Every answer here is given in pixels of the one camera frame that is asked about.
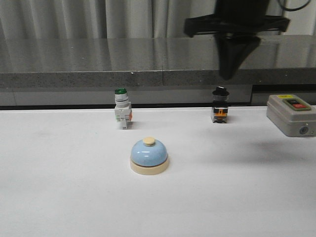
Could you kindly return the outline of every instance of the control box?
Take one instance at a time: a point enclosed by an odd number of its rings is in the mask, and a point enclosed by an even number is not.
[[[267,117],[289,137],[316,135],[316,109],[296,95],[270,95]]]

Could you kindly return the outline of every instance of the green button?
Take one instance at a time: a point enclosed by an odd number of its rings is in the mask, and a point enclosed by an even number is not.
[[[115,95],[123,95],[126,93],[127,93],[127,90],[125,88],[119,88],[115,90]]]

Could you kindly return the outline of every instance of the gray countertop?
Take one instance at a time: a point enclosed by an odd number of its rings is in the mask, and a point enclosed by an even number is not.
[[[0,106],[112,103],[95,100],[113,87],[147,91],[208,89],[215,85],[316,84],[316,40],[312,36],[261,36],[261,45],[231,80],[218,74],[213,36],[170,39],[20,39],[0,41]],[[34,98],[34,92],[91,92],[92,100]],[[205,102],[210,96],[188,101]]]

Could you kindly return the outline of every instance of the red button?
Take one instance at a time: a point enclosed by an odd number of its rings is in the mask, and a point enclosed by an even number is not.
[[[302,104],[294,104],[292,105],[294,108],[296,109],[303,109],[303,108],[307,108],[305,105],[302,105]]]

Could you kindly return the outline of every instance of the yellow label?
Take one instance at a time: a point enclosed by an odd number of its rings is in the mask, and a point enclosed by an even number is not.
[[[293,98],[293,96],[292,95],[278,95],[278,98],[286,99],[286,98]]]

